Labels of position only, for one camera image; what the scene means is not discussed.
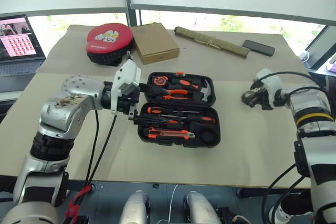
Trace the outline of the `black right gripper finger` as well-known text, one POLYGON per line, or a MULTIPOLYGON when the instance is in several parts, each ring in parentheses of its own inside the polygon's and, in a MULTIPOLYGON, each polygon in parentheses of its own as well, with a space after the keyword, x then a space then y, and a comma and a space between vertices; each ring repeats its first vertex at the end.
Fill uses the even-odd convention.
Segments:
POLYGON ((259 106, 262 110, 264 110, 266 108, 266 100, 262 98, 251 98, 248 102, 248 106, 250 108, 259 106))
POLYGON ((250 86, 250 91, 253 91, 255 93, 260 93, 264 89, 264 84, 260 80, 255 80, 252 85, 250 86))

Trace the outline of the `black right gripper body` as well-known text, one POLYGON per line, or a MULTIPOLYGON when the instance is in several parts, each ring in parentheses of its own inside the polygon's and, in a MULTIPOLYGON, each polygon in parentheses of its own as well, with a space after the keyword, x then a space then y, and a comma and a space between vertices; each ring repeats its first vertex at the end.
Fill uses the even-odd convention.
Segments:
POLYGON ((260 105, 262 110, 273 110, 273 107, 271 106, 269 102, 269 93, 266 89, 260 89, 259 90, 259 96, 260 96, 260 105))

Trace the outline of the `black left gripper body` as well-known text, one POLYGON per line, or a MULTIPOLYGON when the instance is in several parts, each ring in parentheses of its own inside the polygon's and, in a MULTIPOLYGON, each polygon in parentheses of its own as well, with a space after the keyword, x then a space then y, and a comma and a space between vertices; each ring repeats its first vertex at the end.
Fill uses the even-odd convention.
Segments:
POLYGON ((129 120, 134 120, 137 115, 137 104, 139 103, 140 88, 135 88, 129 94, 121 94, 118 97, 117 111, 128 116, 129 120))

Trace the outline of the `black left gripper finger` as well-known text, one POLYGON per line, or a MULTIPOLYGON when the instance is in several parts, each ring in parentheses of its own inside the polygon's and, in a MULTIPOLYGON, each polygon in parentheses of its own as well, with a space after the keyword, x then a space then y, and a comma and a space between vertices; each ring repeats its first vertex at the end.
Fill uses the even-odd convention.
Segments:
POLYGON ((169 90, 156 85, 140 83, 139 84, 140 92, 145 93, 149 96, 163 96, 170 95, 169 90))
POLYGON ((165 124, 169 120, 157 115, 136 115, 133 118, 135 125, 159 125, 165 124))

